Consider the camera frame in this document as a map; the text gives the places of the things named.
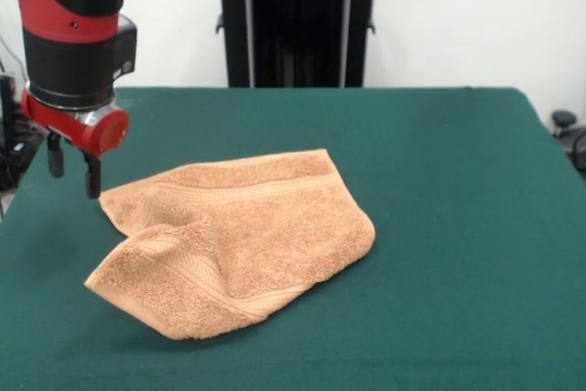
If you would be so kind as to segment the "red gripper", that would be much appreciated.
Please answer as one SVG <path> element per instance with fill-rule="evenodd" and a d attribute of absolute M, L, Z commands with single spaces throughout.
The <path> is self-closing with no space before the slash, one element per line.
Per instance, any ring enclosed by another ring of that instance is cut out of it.
<path fill-rule="evenodd" d="M 24 114 L 40 127 L 50 131 L 47 138 L 49 172 L 53 178 L 64 174 L 61 137 L 85 152 L 86 195 L 98 199 L 102 192 L 102 165 L 98 158 L 122 143 L 129 128 L 129 116 L 115 104 L 114 87 L 98 95 L 72 96 L 70 105 L 46 103 L 33 93 L 29 81 L 22 92 Z"/>

